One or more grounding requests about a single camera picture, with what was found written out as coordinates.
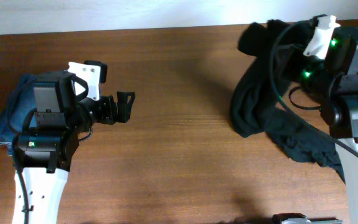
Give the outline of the black t-shirt with logo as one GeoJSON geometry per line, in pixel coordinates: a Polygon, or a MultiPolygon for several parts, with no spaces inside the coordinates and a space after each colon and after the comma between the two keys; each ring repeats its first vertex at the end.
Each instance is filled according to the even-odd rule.
{"type": "Polygon", "coordinates": [[[312,135],[310,128],[285,110],[278,109],[277,95],[270,84],[269,59],[275,39],[289,27],[279,44],[306,45],[313,34],[306,21],[288,24],[269,20],[266,26],[252,23],[241,34],[237,49],[255,60],[239,80],[229,109],[233,129],[243,138],[267,133],[273,138],[304,138],[312,135]]]}

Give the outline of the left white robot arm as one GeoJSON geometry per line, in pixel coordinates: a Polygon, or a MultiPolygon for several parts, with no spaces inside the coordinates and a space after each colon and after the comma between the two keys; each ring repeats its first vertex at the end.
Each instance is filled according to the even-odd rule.
{"type": "Polygon", "coordinates": [[[12,142],[16,169],[13,223],[56,223],[58,209],[81,133],[94,123],[126,123],[135,93],[87,97],[85,80],[68,71],[47,72],[33,83],[36,106],[12,142]]]}

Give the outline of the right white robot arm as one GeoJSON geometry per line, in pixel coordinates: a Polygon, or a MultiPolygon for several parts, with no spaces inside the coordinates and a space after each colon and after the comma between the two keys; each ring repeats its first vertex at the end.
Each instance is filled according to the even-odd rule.
{"type": "Polygon", "coordinates": [[[323,63],[322,68],[306,68],[301,84],[320,97],[321,117],[344,173],[350,221],[358,223],[358,40],[316,29],[304,55],[323,63]]]}

